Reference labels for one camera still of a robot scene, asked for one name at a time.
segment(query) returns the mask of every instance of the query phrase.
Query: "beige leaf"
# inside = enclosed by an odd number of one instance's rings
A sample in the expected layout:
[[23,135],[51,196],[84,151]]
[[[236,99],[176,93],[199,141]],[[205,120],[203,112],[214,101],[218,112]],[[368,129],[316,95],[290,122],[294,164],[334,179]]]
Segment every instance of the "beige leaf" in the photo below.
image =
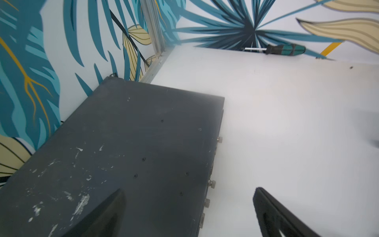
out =
[[0,135],[0,177],[11,176],[31,154],[16,139]]
[[151,44],[149,33],[147,33],[140,25],[129,27],[128,32],[133,39],[137,40],[141,44]]
[[146,59],[146,62],[147,64],[145,63],[145,71],[148,70],[148,68],[150,67],[150,65],[155,61],[155,55],[149,57]]
[[379,13],[378,0],[334,0],[323,4],[339,11],[365,11]]
[[[135,80],[135,77],[136,77],[136,71],[137,71],[137,52],[136,50],[134,49],[132,43],[130,42],[130,40],[128,39],[128,37],[123,34],[123,37],[124,37],[124,47],[126,48],[126,51],[128,52],[128,55],[129,55],[129,62],[130,62],[130,80],[131,81],[134,81]],[[139,72],[139,79],[138,81],[141,80],[143,74],[142,74],[142,70]]]
[[300,25],[310,33],[354,42],[374,53],[379,53],[379,22],[372,19],[355,18],[331,22],[306,22]]

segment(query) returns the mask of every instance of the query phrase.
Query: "screwdriver shaft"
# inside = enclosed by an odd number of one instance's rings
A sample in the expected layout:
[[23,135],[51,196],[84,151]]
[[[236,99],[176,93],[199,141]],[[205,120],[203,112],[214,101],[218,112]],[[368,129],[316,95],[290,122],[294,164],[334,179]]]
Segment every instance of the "screwdriver shaft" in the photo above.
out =
[[245,50],[267,50],[267,48],[245,48]]

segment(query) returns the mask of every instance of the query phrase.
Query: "tropical leaf wallpaper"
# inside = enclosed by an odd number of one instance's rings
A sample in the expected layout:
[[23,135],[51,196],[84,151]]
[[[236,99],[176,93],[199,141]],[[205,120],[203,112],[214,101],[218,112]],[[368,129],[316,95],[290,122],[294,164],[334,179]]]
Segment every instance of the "tropical leaf wallpaper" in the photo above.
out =
[[[167,45],[295,43],[297,57],[379,63],[377,0],[153,3]],[[0,26],[1,186],[106,76],[138,82],[155,53],[141,0],[0,0]]]
[[0,27],[2,187],[106,76],[138,82],[155,52],[134,0],[0,0]]
[[242,50],[297,43],[313,58],[379,63],[377,0],[155,2],[170,44]]

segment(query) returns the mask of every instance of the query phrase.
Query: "screwdriver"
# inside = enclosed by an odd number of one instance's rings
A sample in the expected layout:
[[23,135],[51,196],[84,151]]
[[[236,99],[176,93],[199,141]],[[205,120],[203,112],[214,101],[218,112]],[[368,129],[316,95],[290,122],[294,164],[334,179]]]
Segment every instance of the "screwdriver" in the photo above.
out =
[[267,48],[243,48],[245,50],[261,50],[265,51],[266,54],[279,54],[279,55],[288,55],[295,56],[305,53],[305,47],[297,44],[290,45],[267,45]]

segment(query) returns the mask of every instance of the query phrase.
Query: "white surface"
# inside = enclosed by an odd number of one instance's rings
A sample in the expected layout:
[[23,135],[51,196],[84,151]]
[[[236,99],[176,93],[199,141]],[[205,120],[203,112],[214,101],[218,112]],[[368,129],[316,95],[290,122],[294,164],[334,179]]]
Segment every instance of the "white surface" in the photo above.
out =
[[264,187],[323,237],[379,235],[379,69],[177,47],[152,84],[225,97],[205,236],[261,236]]

